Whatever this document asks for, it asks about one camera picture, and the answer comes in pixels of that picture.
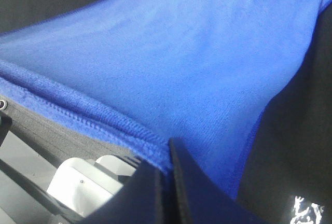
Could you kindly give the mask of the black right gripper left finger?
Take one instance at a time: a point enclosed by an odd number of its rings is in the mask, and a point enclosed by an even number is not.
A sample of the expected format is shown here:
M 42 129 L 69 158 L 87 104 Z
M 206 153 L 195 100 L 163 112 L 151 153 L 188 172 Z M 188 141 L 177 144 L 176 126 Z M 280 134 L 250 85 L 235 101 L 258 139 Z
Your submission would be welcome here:
M 85 223 L 171 223 L 171 192 L 164 174 L 142 162 L 109 201 Z

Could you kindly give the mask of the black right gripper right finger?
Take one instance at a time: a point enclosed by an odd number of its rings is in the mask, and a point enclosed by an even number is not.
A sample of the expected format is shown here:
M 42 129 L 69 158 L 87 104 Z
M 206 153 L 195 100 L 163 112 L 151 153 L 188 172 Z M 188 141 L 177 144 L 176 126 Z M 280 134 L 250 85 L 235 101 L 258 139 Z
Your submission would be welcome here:
M 220 190 L 177 138 L 169 140 L 181 223 L 262 223 Z

